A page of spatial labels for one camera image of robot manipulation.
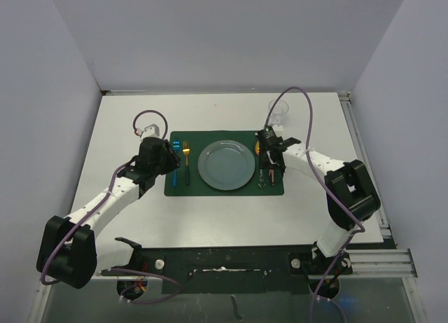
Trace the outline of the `clear plastic cup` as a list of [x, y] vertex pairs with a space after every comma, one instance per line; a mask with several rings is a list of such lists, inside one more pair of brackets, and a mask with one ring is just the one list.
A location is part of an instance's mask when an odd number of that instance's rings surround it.
[[270, 125], [284, 125], [287, 121], [289, 105], [287, 102], [280, 99], [278, 102], [272, 100], [268, 104], [268, 123]]

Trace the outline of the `dark green placemat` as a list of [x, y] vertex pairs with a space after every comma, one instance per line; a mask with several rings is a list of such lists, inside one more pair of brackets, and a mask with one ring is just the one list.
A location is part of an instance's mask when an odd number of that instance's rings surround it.
[[[254, 130], [214, 130], [214, 131], [173, 131], [170, 134], [170, 143], [183, 144], [183, 141], [189, 141], [190, 145], [190, 185], [186, 185], [185, 180], [185, 156], [180, 151], [181, 166], [177, 171], [165, 175], [164, 194], [170, 197], [178, 196], [259, 196], [259, 195], [283, 195], [284, 184], [283, 174], [275, 170], [275, 185], [271, 186], [269, 181], [268, 169], [263, 169], [265, 178], [265, 187], [259, 188], [259, 168], [258, 157], [255, 154], [254, 146], [257, 142], [256, 132]], [[255, 172], [246, 185], [233, 191], [219, 191], [207, 185], [200, 177], [197, 169], [199, 155], [204, 148], [220, 140], [232, 140], [240, 142], [252, 151], [255, 158]]]

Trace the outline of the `gold iridescent spoon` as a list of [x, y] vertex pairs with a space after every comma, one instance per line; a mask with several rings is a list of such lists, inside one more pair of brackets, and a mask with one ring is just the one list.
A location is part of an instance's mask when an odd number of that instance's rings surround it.
[[261, 160], [261, 150], [260, 150], [260, 142], [257, 141], [255, 143], [254, 146], [255, 149], [255, 154], [258, 157], [258, 168], [259, 168], [259, 182], [258, 182], [258, 187], [259, 188], [264, 188], [265, 187], [265, 178], [264, 178], [264, 173], [263, 173], [263, 169], [262, 169], [262, 160]]

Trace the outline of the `copper knife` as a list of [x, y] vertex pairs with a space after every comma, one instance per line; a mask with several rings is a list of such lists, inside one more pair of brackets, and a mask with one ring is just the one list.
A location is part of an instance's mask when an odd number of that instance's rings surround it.
[[274, 186], [275, 185], [275, 169], [269, 169], [268, 175], [269, 175], [269, 182], [270, 182], [271, 186]]

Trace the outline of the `teal round plate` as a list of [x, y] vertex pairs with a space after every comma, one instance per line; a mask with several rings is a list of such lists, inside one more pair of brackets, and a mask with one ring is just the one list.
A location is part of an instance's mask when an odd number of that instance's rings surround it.
[[255, 168], [252, 151], [232, 140], [220, 140], [207, 145], [197, 161], [201, 179], [219, 191], [233, 191], [243, 187], [251, 180]]

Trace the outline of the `gold fork green handle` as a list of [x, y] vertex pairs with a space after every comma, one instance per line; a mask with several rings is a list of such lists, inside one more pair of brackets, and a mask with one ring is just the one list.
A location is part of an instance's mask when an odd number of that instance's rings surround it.
[[185, 156], [185, 184], [190, 185], [190, 145], [189, 141], [183, 141], [183, 155]]

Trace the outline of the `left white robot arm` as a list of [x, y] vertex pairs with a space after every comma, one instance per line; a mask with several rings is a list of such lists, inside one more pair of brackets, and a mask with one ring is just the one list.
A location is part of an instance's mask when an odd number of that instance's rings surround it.
[[166, 139], [144, 138], [137, 155], [119, 166], [99, 195], [62, 218], [53, 216], [45, 225], [36, 269], [41, 283], [63, 282], [80, 289], [92, 276], [119, 267], [133, 275], [142, 267], [137, 245], [116, 238], [117, 247], [97, 248], [96, 239], [126, 207], [151, 189], [157, 177], [178, 169], [181, 159]]

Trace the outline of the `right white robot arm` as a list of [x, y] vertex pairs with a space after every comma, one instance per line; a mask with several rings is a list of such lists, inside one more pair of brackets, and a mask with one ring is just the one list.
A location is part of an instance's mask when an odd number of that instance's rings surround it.
[[365, 232], [363, 222], [381, 207], [365, 164], [360, 160], [330, 158], [294, 137], [283, 139], [272, 125], [257, 131], [255, 136], [262, 165], [281, 172], [297, 170], [323, 187], [330, 223], [315, 243], [318, 251], [311, 256], [311, 263], [316, 271], [328, 273], [337, 264], [336, 254], [355, 233]]

